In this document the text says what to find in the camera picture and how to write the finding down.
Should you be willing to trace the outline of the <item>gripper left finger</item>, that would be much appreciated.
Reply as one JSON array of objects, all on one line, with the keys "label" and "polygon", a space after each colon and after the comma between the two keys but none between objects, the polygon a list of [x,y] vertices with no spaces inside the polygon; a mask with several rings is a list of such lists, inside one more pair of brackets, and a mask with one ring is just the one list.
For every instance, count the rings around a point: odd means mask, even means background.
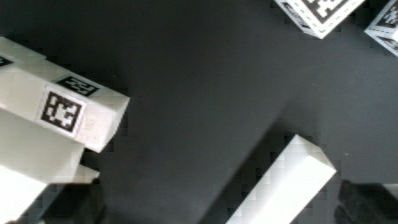
[{"label": "gripper left finger", "polygon": [[104,186],[52,184],[17,221],[17,224],[100,224],[107,211]]}]

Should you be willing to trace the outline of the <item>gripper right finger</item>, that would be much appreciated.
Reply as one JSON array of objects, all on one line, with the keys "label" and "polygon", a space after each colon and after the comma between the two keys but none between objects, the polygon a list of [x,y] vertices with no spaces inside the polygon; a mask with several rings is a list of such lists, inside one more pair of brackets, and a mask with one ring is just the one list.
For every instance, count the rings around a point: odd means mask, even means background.
[{"label": "gripper right finger", "polygon": [[398,224],[398,184],[342,182],[335,224]]}]

